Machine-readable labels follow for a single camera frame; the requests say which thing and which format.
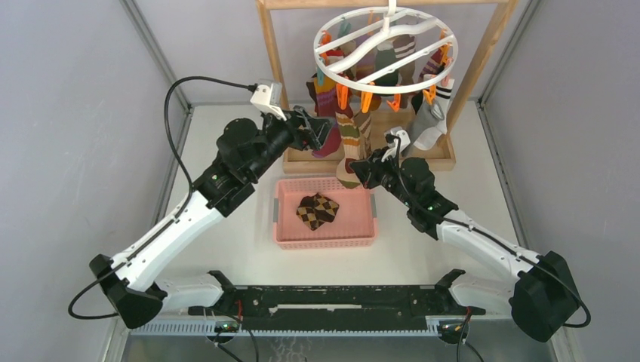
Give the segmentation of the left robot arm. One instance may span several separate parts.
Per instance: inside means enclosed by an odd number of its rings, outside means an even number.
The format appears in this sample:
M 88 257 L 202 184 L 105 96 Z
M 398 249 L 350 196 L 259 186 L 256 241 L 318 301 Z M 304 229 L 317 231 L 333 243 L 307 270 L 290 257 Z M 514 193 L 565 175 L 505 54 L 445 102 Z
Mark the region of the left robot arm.
M 333 127 L 297 106 L 279 118 L 261 115 L 228 123 L 217 139 L 217 155 L 189 187 L 187 196 L 164 219 L 126 250 L 95 256 L 91 271 L 115 313 L 129 329 L 159 314 L 189 307 L 231 312 L 236 295 L 222 278 L 206 273 L 182 280 L 157 281 L 168 263 L 211 226 L 223 221 L 254 192 L 259 178 L 289 149 L 323 147 Z

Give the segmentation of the dark green sock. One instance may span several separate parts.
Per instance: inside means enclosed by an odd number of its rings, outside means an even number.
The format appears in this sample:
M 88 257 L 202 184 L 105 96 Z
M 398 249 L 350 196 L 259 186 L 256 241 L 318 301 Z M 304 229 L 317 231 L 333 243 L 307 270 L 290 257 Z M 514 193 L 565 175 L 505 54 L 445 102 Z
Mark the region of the dark green sock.
M 395 50 L 392 42 L 385 41 L 377 46 L 377 52 L 374 60 L 374 69 L 379 71 L 397 61 Z M 398 70 L 388 72 L 374 81 L 375 85 L 383 87 L 392 87 L 398 84 Z

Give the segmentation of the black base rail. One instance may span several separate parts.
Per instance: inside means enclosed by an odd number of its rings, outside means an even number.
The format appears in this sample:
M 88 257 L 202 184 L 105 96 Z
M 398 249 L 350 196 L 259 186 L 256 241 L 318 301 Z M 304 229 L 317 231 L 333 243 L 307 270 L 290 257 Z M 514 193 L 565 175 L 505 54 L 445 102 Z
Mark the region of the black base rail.
M 254 332 L 422 333 L 432 320 L 464 318 L 449 289 L 465 272 L 454 269 L 433 285 L 236 286 L 220 271 L 223 295 L 190 316 L 236 318 Z

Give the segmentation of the brown yellow argyle sock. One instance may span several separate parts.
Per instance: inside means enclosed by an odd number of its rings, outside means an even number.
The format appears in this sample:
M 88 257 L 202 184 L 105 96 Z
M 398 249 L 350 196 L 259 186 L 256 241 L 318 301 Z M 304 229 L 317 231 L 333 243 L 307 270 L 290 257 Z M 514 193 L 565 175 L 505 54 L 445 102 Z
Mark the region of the brown yellow argyle sock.
M 340 205 L 334 200 L 316 193 L 304 196 L 296 209 L 298 219 L 311 231 L 335 220 Z

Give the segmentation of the beige striped sock red heel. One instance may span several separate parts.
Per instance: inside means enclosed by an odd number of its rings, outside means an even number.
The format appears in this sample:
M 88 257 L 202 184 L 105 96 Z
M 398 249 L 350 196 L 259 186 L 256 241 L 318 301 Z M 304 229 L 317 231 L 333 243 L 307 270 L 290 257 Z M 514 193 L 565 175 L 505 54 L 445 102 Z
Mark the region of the beige striped sock red heel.
M 369 120 L 368 113 L 357 112 L 352 117 L 337 113 L 337 125 L 343 147 L 343 158 L 336 169 L 336 178 L 347 189 L 360 185 L 350 164 L 365 158 L 364 126 Z

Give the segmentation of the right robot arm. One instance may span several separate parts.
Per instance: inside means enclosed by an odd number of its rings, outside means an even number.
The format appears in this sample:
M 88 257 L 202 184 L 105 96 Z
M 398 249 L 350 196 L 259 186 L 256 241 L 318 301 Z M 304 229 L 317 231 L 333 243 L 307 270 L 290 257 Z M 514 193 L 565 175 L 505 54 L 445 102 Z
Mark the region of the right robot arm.
M 491 280 L 461 269 L 450 272 L 445 288 L 435 295 L 444 313 L 454 314 L 465 306 L 509 315 L 538 342 L 572 327 L 569 320 L 578 310 L 583 310 L 585 320 L 577 327 L 590 324 L 590 311 L 562 256 L 552 251 L 541 255 L 484 230 L 436 191 L 435 176 L 424 159 L 407 158 L 397 164 L 373 156 L 352 162 L 351 168 L 366 189 L 382 187 L 402 202 L 417 231 L 458 248 L 496 275 Z

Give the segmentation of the grey sock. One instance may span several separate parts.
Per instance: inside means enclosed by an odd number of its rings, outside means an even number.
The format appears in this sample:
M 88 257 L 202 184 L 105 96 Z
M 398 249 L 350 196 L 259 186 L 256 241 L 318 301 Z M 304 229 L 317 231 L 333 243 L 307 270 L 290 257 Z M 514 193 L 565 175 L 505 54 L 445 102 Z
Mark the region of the grey sock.
M 443 120 L 442 116 L 442 108 L 437 102 L 430 105 L 423 101 L 407 127 L 411 145 L 423 151 L 431 149 L 442 135 L 438 129 L 438 124 Z

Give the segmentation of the white black striped sock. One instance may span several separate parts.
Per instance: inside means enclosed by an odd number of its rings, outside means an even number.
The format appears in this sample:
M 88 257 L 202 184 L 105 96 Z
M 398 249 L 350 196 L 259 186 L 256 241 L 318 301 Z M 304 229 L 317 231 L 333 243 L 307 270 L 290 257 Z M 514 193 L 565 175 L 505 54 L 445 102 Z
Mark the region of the white black striped sock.
M 419 150 L 431 149 L 440 136 L 448 132 L 447 114 L 454 82 L 453 78 L 445 78 L 435 86 L 435 96 L 431 102 L 422 99 L 411 128 L 415 136 L 414 146 Z

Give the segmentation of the brown beige striped sock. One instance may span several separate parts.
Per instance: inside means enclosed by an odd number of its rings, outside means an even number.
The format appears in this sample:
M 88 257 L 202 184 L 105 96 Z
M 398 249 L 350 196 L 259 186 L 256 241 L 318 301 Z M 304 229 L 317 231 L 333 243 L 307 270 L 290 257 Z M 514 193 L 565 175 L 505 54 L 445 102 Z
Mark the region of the brown beige striped sock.
M 370 112 L 359 112 L 354 120 L 359 129 L 362 158 L 368 158 L 371 154 L 371 114 Z

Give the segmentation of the white round clip hanger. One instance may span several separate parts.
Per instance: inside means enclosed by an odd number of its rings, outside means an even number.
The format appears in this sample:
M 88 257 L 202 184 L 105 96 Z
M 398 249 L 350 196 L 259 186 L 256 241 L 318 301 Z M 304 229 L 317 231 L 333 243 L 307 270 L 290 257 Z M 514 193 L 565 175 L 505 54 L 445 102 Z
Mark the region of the white round clip hanger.
M 330 20 L 312 52 L 318 78 L 333 80 L 339 91 L 410 94 L 448 79 L 458 41 L 439 18 L 390 1 Z

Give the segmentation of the pink perforated plastic basket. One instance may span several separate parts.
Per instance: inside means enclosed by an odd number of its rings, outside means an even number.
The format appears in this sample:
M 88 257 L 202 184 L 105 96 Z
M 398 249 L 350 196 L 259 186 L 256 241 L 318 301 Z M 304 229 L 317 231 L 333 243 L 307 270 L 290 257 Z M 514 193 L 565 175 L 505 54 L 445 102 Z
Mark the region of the pink perforated plastic basket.
M 368 247 L 378 235 L 374 194 L 334 177 L 275 184 L 273 240 L 283 250 Z

